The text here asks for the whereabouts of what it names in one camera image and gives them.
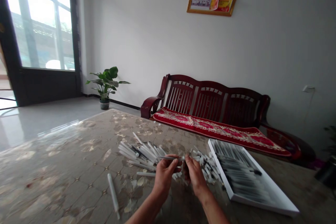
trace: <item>glass door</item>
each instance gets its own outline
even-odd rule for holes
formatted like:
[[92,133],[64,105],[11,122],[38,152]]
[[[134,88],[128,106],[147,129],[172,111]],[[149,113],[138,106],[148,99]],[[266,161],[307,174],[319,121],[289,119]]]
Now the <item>glass door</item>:
[[0,23],[7,27],[0,39],[7,45],[4,56],[18,104],[79,96],[76,0],[4,0],[1,5]]

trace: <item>plant pot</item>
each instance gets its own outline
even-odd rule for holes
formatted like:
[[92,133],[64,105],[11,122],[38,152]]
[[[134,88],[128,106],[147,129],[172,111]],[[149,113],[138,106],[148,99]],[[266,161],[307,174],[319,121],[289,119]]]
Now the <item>plant pot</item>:
[[336,156],[329,158],[328,162],[315,174],[315,178],[330,189],[336,189]]
[[102,101],[101,99],[99,99],[99,102],[100,102],[100,109],[102,109],[102,110],[109,109],[109,107],[110,107],[110,100]]

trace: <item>table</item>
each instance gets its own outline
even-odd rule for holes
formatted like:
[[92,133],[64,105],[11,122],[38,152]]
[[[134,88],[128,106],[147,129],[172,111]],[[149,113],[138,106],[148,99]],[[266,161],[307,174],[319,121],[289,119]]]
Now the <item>table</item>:
[[[207,138],[110,109],[67,128],[0,153],[0,223],[123,223],[151,192],[154,178],[136,175],[118,154],[118,143],[143,141],[183,155],[194,145],[209,152]],[[294,219],[231,202],[221,184],[209,185],[233,223],[335,223],[336,201],[308,170],[250,152],[301,213]],[[118,194],[117,221],[108,190]],[[172,181],[157,223],[207,223],[202,207],[181,178]]]

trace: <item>sofa armrest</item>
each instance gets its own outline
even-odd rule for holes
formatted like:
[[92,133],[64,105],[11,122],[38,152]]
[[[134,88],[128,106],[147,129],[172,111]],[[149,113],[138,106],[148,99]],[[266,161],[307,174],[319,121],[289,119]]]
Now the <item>sofa armrest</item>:
[[151,117],[151,110],[153,108],[153,112],[155,113],[156,110],[158,109],[157,107],[159,106],[159,102],[163,99],[163,97],[159,96],[152,96],[147,98],[143,104],[141,105],[141,117],[149,119]]
[[260,125],[267,129],[267,137],[269,139],[292,153],[293,163],[297,163],[298,165],[307,165],[315,160],[315,151],[301,138],[273,128],[265,120],[262,121]]

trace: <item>white box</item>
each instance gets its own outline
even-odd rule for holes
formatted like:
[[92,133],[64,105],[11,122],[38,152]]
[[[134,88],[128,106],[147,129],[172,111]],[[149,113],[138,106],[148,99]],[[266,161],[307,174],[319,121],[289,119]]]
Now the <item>white box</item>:
[[229,181],[227,180],[225,173],[222,169],[222,166],[219,163],[219,160],[217,158],[216,152],[214,150],[214,147],[211,144],[210,139],[208,141],[208,144],[209,144],[209,147],[210,147],[210,150],[213,156],[215,157],[216,165],[220,170],[220,176],[222,177],[222,180],[224,182],[224,185],[225,185],[225,188],[226,188],[226,191],[227,191],[227,194],[230,200],[237,201],[237,202],[244,203],[244,204],[251,205],[251,206],[255,206],[258,208],[270,210],[270,211],[277,212],[280,214],[288,215],[291,217],[295,217],[296,215],[300,213],[300,211],[291,202],[291,200],[284,194],[284,192],[271,179],[271,177],[264,171],[264,169],[257,163],[257,161],[248,153],[248,151],[244,147],[238,146],[238,145],[236,146],[241,148],[241,150],[246,153],[246,155],[255,164],[255,166],[259,169],[259,171],[261,171],[262,175],[258,176],[258,179],[267,189],[268,193],[270,194],[271,199],[273,200],[273,202],[275,202],[275,205],[262,204],[262,203],[255,202],[253,200],[250,200],[250,199],[247,199],[245,197],[235,194],[232,191]]

